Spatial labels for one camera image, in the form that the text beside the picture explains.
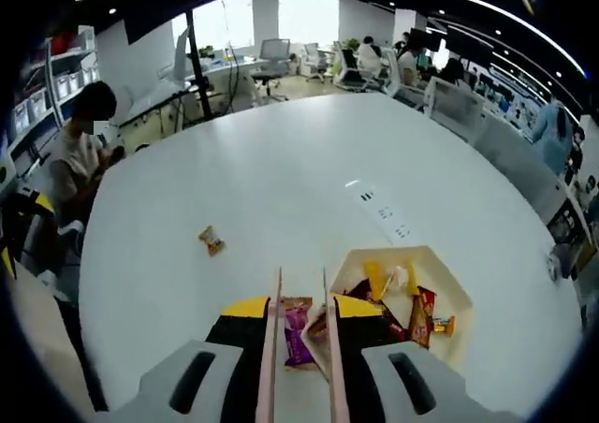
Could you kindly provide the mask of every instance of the cable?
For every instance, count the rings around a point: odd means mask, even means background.
[[[230,31],[228,28],[228,18],[226,16],[225,1],[221,0],[221,4],[223,5],[223,11],[225,12],[225,27],[226,27],[226,34],[229,36],[229,48],[231,49],[231,54],[233,55],[233,60],[235,61],[235,67],[237,68],[236,79],[235,79],[235,89],[233,91],[231,91],[233,65],[231,65],[231,68],[228,71],[228,96],[229,96],[229,99],[228,99],[228,105],[225,108],[225,114],[226,114],[229,110],[231,110],[231,112],[235,112],[235,110],[233,109],[233,98],[237,94],[237,88],[240,83],[240,65],[237,61],[237,56],[235,55],[235,51],[233,50],[233,45],[231,44],[231,40],[230,40]]]

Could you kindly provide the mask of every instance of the floor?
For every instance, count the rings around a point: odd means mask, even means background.
[[[266,89],[260,87],[260,93],[266,96]],[[281,79],[281,83],[271,88],[273,95],[285,95],[289,100],[317,95],[347,94],[347,91],[333,86],[330,79],[322,83],[319,79],[306,81],[305,77],[293,76]],[[134,153],[140,144],[152,144],[174,133],[175,123],[170,107],[164,107],[148,116],[145,123],[131,124],[121,130],[121,137],[127,153]]]

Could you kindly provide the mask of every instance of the ceiling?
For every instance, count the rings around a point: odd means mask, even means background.
[[[130,7],[132,1],[135,0],[84,0],[77,4],[73,2],[63,15],[63,22],[89,23],[99,32],[120,20],[122,16],[119,15],[118,9]],[[461,28],[472,29],[472,33],[486,39],[496,51],[501,51],[502,56],[509,60],[506,62],[498,58],[496,61],[499,66],[507,70],[515,69],[509,63],[511,62],[523,67],[549,90],[555,92],[575,115],[580,114],[580,106],[589,106],[589,91],[595,88],[593,73],[599,72],[599,62],[594,56],[595,49],[587,38],[588,21],[593,15],[593,0],[528,0],[533,14],[522,0],[482,0],[518,16],[545,33],[582,65],[589,80],[584,79],[558,50],[531,30],[496,11],[466,0],[360,1],[385,7],[390,7],[392,2],[395,7],[415,9],[429,18],[439,18],[442,25],[455,23],[461,25]],[[112,7],[117,8],[117,12],[109,15],[108,10]],[[439,10],[443,10],[445,14],[440,14]],[[496,30],[501,31],[500,36],[495,34]],[[558,78],[556,72],[560,72],[562,77]],[[548,97],[544,88],[537,89]]]

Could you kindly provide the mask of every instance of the window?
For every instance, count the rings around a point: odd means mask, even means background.
[[[339,39],[339,0],[279,0],[279,37],[330,44]]]
[[[172,20],[174,44],[187,27],[185,15]],[[213,46],[223,49],[230,41],[234,49],[254,45],[254,12],[252,0],[215,0],[194,9],[196,44],[200,49]]]

